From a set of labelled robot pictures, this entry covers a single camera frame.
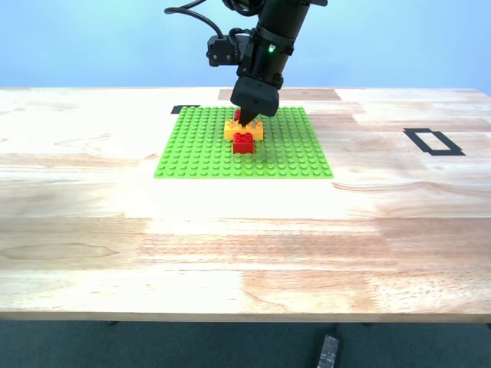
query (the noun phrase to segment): yellow lego brick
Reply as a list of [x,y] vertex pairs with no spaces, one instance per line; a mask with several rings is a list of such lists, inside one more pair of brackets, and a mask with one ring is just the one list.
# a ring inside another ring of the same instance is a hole
[[251,133],[254,140],[264,139],[264,130],[261,120],[253,120],[246,126],[239,124],[239,121],[227,120],[225,122],[225,128],[223,130],[226,140],[233,140],[235,133]]

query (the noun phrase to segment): floor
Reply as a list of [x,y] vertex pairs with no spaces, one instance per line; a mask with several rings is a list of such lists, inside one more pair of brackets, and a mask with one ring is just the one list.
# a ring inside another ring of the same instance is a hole
[[[0,367],[316,367],[333,324],[0,321]],[[491,367],[485,324],[340,324],[340,368]]]

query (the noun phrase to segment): blue wall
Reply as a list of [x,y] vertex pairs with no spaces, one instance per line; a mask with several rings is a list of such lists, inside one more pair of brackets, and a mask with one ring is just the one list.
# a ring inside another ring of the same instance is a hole
[[[211,28],[163,8],[179,0],[0,0],[0,86],[213,86]],[[256,18],[209,0],[222,30]],[[312,7],[285,86],[473,87],[491,94],[488,0],[332,0]]]

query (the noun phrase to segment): wooden table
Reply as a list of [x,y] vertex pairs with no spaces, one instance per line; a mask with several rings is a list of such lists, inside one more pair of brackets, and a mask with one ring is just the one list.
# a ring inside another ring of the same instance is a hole
[[284,89],[333,180],[153,179],[172,107],[229,95],[0,90],[0,318],[491,322],[490,97]]

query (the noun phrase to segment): black robotic arm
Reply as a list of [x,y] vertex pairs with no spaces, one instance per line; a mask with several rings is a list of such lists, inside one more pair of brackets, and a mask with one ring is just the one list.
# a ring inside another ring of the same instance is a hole
[[282,72],[300,32],[310,5],[326,6],[327,0],[222,0],[225,6],[244,16],[259,16],[252,30],[233,28],[223,35],[212,21],[190,11],[203,3],[197,0],[180,8],[168,8],[167,14],[191,15],[210,25],[217,33],[208,40],[209,65],[237,65],[239,79],[230,101],[242,108],[240,123],[248,124],[258,114],[275,115],[279,106],[278,90]]

